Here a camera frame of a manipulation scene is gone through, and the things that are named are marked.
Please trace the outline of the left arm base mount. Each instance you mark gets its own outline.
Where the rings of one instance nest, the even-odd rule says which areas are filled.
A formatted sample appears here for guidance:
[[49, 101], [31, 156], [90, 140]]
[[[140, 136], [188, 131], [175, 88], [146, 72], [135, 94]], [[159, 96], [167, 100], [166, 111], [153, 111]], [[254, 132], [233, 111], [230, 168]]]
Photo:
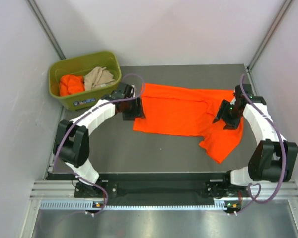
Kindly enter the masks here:
[[74, 191], [75, 198], [107, 198], [105, 193], [92, 185], [87, 185], [81, 181], [78, 181], [75, 185]]

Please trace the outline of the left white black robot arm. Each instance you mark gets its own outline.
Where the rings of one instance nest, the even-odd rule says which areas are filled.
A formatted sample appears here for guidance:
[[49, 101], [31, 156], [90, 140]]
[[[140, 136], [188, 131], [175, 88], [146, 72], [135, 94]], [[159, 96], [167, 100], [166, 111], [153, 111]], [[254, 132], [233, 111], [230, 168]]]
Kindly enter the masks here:
[[81, 116], [72, 120], [62, 120], [58, 124], [54, 141], [54, 161], [58, 159], [73, 171], [84, 184], [91, 196], [99, 196], [103, 185], [99, 182], [99, 173], [89, 160], [89, 136], [107, 119], [121, 113], [123, 120], [144, 118], [142, 102], [139, 97], [99, 100]]

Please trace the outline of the orange t-shirt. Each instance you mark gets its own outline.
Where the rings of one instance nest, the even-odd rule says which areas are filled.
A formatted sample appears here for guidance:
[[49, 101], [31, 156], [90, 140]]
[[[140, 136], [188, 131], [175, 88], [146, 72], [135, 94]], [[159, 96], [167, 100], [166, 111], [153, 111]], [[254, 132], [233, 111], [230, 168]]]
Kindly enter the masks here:
[[225, 129], [213, 122], [222, 100], [231, 101], [233, 91], [188, 89], [146, 83], [141, 95], [145, 117], [136, 118], [134, 131], [174, 136], [200, 136], [199, 146], [217, 163], [223, 162], [240, 144], [244, 123]]

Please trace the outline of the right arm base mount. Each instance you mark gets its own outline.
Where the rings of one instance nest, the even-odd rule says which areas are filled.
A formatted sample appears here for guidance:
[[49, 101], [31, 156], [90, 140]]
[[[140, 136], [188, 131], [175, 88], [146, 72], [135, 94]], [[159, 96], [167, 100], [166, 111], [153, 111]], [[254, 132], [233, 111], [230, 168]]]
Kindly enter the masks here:
[[205, 185], [207, 194], [212, 198], [248, 197], [246, 187], [233, 185], [229, 176], [223, 176], [220, 180], [210, 180]]

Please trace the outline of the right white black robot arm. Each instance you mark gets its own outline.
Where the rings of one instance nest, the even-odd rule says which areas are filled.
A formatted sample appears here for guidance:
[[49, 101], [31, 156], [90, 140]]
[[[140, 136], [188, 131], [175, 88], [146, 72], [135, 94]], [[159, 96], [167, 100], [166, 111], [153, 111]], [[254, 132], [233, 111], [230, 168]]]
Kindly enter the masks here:
[[230, 102], [222, 100], [213, 122], [225, 122], [224, 129], [237, 130], [241, 119], [248, 121], [255, 136], [257, 147], [246, 167], [228, 171], [223, 176], [222, 191], [234, 196], [240, 188], [254, 181], [278, 182], [282, 172], [282, 148], [275, 129], [267, 119], [271, 119], [266, 101], [260, 96], [250, 96], [250, 100], [261, 110], [257, 111], [247, 102], [244, 95], [234, 97]]

